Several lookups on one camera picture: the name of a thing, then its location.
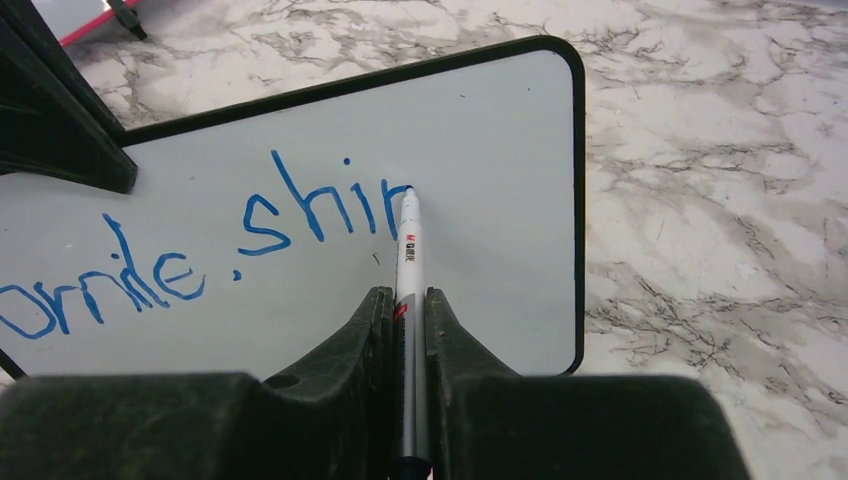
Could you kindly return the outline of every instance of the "marker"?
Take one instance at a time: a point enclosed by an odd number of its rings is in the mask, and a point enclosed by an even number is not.
[[[392,478],[424,480],[430,474],[427,423],[427,368],[424,347],[424,270],[418,197],[406,187],[398,225],[395,322],[399,338],[397,368],[402,369],[399,439]]]

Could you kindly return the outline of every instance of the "whiteboard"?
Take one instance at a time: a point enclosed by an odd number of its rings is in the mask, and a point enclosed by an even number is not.
[[[2,176],[0,349],[30,375],[271,376],[393,287],[412,184],[465,328],[520,373],[573,370],[582,97],[577,54],[537,38],[139,130],[130,195]]]

